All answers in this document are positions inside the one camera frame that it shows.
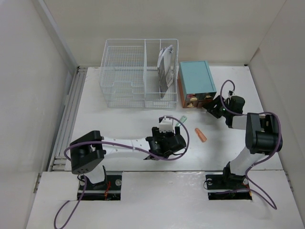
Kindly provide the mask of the clear drawer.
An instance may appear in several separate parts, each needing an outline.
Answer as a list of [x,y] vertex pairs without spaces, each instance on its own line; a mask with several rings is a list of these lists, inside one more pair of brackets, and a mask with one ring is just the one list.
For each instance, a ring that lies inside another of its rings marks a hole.
[[211,101],[215,97],[215,92],[212,93],[197,93],[197,94],[187,94],[186,101],[191,101],[193,98],[196,98],[196,101]]

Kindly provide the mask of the teal drawer box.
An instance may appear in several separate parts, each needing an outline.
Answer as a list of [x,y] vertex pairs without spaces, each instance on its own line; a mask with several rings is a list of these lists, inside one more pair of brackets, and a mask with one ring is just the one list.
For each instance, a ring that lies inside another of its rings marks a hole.
[[208,61],[180,62],[177,82],[182,108],[187,94],[217,92]]

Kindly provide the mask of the brown drawer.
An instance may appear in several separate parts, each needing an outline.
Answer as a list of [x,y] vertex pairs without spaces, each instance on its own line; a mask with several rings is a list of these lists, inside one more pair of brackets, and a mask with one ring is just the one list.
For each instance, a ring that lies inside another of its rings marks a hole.
[[185,101],[183,108],[203,108],[205,104],[210,103],[212,100],[196,100],[196,101]]

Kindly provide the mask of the grey setup guide booklet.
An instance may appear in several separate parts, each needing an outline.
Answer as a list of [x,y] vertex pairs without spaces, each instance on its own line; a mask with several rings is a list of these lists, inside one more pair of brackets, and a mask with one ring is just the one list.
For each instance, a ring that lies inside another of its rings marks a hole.
[[159,75],[159,88],[160,88],[160,98],[164,98],[166,91],[168,90],[168,80],[167,75],[171,67],[172,52],[169,50],[164,50],[158,59],[157,68]]

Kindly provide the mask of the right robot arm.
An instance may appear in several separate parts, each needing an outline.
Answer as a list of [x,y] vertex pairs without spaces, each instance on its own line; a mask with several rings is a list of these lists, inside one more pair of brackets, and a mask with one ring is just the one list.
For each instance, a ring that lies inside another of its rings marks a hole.
[[261,160],[281,150],[283,145],[280,125],[274,114],[243,114],[245,99],[236,95],[224,99],[217,96],[203,105],[208,113],[219,119],[225,118],[231,129],[245,130],[245,147],[240,154],[228,162],[221,175],[207,175],[213,185],[233,189],[244,184],[246,174]]

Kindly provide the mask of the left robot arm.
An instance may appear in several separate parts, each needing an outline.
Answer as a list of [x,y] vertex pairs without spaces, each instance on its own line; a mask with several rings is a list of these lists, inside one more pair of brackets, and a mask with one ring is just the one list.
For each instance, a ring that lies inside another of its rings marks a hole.
[[95,189],[107,184],[102,161],[113,158],[137,158],[144,161],[174,161],[188,150],[190,138],[184,138],[180,127],[171,131],[152,128],[152,135],[142,139],[108,139],[97,130],[91,131],[70,143],[64,156],[71,163],[71,172],[91,183]]

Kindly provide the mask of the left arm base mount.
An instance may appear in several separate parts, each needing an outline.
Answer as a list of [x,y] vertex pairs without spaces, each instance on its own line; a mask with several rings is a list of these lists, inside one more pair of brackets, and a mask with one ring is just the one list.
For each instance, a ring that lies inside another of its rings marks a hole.
[[107,172],[106,179],[103,182],[93,184],[87,178],[87,186],[84,189],[84,175],[78,175],[79,181],[77,200],[81,198],[81,194],[84,191],[84,195],[81,200],[89,201],[119,201],[121,200],[121,188],[122,188],[122,172]]

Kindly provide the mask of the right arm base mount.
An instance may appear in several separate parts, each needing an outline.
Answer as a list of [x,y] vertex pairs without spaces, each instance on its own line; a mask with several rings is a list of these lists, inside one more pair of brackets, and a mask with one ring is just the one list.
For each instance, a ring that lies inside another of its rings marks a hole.
[[222,174],[207,174],[205,179],[209,200],[252,200],[247,180],[225,181]]

